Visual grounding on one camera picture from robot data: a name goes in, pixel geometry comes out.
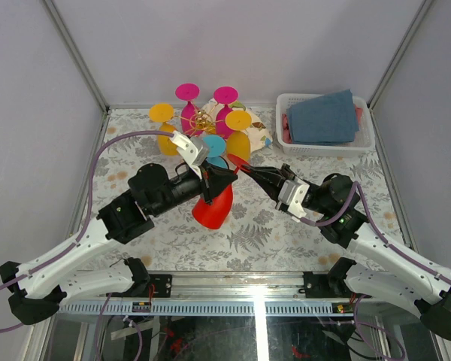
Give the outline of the gold wine glass rack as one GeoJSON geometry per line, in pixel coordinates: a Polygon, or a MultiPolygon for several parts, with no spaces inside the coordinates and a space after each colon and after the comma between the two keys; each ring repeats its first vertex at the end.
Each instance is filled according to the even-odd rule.
{"type": "Polygon", "coordinates": [[[216,135],[215,120],[222,105],[218,105],[216,101],[211,100],[201,107],[196,106],[199,108],[196,116],[196,123],[199,129],[202,130],[202,133],[216,135]]]}

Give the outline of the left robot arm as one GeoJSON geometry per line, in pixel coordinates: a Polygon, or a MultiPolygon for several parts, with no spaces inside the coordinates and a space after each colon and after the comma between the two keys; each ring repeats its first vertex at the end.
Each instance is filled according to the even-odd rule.
{"type": "Polygon", "coordinates": [[[33,262],[8,261],[0,266],[3,284],[11,292],[8,304],[22,324],[32,325],[53,316],[76,299],[101,294],[142,296],[150,275],[139,258],[129,257],[99,271],[84,271],[91,259],[128,244],[154,227],[158,217],[190,199],[216,205],[238,176],[230,169],[204,162],[198,176],[191,168],[174,178],[155,163],[142,166],[128,181],[129,189],[104,206],[84,226],[77,241],[70,237],[33,262]]]}

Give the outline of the yellow wine glass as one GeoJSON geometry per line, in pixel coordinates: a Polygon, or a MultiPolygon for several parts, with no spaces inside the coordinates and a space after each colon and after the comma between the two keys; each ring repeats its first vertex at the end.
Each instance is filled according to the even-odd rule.
{"type": "Polygon", "coordinates": [[[232,130],[226,141],[226,153],[248,161],[251,153],[250,140],[244,133],[252,123],[246,111],[232,111],[225,118],[225,124],[232,130]]]}
{"type": "MultiPolygon", "coordinates": [[[[150,120],[154,123],[160,123],[159,131],[173,133],[176,129],[168,122],[174,117],[174,109],[168,103],[158,103],[151,107],[149,111],[150,120]]],[[[166,156],[176,156],[177,146],[171,141],[171,138],[164,135],[157,136],[159,150],[166,156]]]]}

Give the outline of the magenta wine glass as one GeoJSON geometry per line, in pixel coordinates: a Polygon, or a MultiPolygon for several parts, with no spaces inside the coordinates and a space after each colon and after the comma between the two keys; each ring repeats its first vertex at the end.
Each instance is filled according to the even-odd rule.
{"type": "Polygon", "coordinates": [[[232,130],[226,125],[226,117],[232,112],[230,105],[238,100],[238,91],[231,86],[221,86],[215,90],[213,97],[218,105],[222,105],[216,115],[216,134],[227,139],[232,130]]]}
{"type": "Polygon", "coordinates": [[[186,102],[180,115],[181,129],[185,135],[197,136],[202,133],[196,123],[196,116],[199,108],[194,101],[200,93],[199,87],[194,83],[183,83],[175,90],[175,95],[179,100],[186,102]]]}

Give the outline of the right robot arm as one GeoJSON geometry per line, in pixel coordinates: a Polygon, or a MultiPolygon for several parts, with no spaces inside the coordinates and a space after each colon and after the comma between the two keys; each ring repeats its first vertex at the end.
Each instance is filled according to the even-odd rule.
{"type": "Polygon", "coordinates": [[[373,221],[360,184],[333,173],[320,185],[281,168],[244,166],[283,211],[297,222],[319,228],[322,236],[349,253],[383,268],[376,273],[351,259],[340,259],[328,276],[335,296],[348,292],[372,296],[408,311],[435,335],[451,341],[451,269],[421,256],[383,233],[373,221]]]}

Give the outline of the red wine glass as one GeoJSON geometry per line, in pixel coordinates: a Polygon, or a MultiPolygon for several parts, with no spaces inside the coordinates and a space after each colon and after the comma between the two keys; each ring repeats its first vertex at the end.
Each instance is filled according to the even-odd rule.
{"type": "MultiPolygon", "coordinates": [[[[231,160],[231,158],[239,159],[232,160],[234,165],[236,165],[236,163],[245,164],[248,162],[249,158],[249,156],[238,156],[232,153],[228,154],[227,157],[229,160],[231,160]]],[[[213,166],[230,170],[229,164],[221,156],[208,157],[206,160],[213,166]]],[[[239,165],[236,165],[236,169],[234,170],[235,174],[238,173],[239,168],[239,165]]],[[[211,204],[206,203],[206,201],[201,197],[192,209],[192,215],[202,226],[208,229],[217,230],[224,224],[227,216],[229,215],[229,212],[232,209],[232,202],[233,190],[232,184],[229,184],[217,197],[213,198],[211,204]]]]}

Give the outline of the teal wine glass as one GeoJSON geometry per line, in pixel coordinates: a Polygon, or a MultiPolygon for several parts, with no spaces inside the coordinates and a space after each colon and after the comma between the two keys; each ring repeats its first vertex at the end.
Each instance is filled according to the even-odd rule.
{"type": "Polygon", "coordinates": [[[223,159],[222,155],[226,150],[226,142],[218,135],[206,135],[202,138],[208,146],[207,162],[211,165],[229,169],[228,163],[223,159]]]}

